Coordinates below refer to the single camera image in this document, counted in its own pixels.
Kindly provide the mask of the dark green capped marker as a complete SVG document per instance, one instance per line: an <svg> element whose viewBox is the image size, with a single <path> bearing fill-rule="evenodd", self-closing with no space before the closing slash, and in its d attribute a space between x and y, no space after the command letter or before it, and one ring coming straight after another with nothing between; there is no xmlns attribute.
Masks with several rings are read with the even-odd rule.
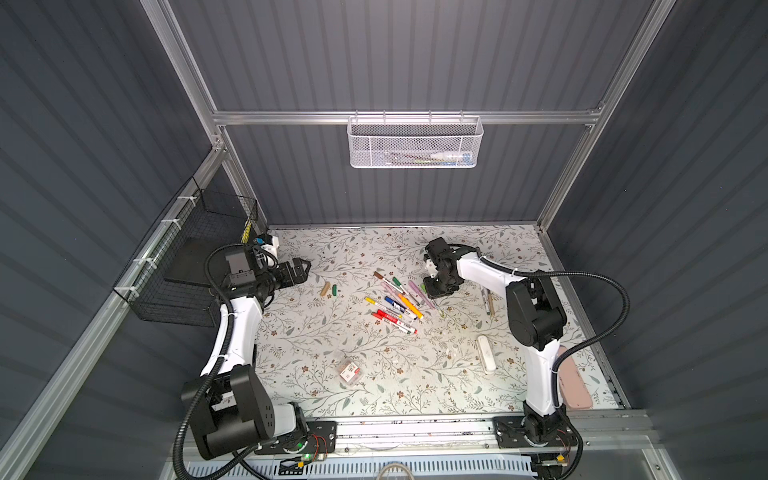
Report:
<svg viewBox="0 0 768 480"><path fill-rule="evenodd" d="M485 288L481 288L481 298L482 298L482 301L483 301L485 313L486 313L487 316L490 317L491 316L491 308L490 308L490 303L489 303L489 300L488 300L488 293L487 293L487 290Z"/></svg>

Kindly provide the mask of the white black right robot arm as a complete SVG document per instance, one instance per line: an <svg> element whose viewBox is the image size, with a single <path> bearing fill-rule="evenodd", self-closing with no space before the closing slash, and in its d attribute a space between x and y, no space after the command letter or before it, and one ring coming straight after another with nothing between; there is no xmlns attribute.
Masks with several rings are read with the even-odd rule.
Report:
<svg viewBox="0 0 768 480"><path fill-rule="evenodd" d="M552 281L505 267L475 247L450 244L442 237L427 244L424 261L430 273L424 284L431 299L450 296L464 283L474 282L505 300L509 330L525 348L522 428L531 445L546 445L566 428L554 364L567 315Z"/></svg>

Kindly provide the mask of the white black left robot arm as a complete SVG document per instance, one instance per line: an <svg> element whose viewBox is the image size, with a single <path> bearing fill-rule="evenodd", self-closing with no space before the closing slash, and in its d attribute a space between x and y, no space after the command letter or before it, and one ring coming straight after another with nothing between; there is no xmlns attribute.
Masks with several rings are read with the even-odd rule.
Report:
<svg viewBox="0 0 768 480"><path fill-rule="evenodd" d="M219 247L203 263L219 299L220 321L200 377L182 389L187 423L179 437L191 432L206 460L309 434L301 408L294 402L274 403L254 366L256 334L266 307L276 291L306 282L311 268L301 258L280 262L278 247L277 237L264 234Z"/></svg>

